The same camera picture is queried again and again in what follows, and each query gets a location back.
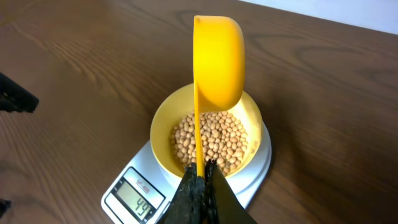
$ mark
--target wooden table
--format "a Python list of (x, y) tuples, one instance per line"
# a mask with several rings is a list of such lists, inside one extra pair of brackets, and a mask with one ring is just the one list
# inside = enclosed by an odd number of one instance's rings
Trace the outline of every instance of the wooden table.
[(196, 14), (235, 19), (274, 162), (259, 223), (398, 222), (398, 36), (238, 1), (3, 0), (0, 71), (40, 99), (0, 113), (0, 223), (111, 223), (100, 198), (192, 82)]

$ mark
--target white scale platform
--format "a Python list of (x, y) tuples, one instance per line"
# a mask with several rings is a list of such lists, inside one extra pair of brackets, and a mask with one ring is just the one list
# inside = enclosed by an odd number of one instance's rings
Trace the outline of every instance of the white scale platform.
[[(244, 208), (249, 205), (271, 164), (271, 140), (263, 125), (262, 141), (256, 155), (243, 170), (227, 179)], [(180, 179), (158, 164), (148, 141), (105, 192), (101, 206), (117, 224), (156, 223), (169, 206), (179, 183)]]

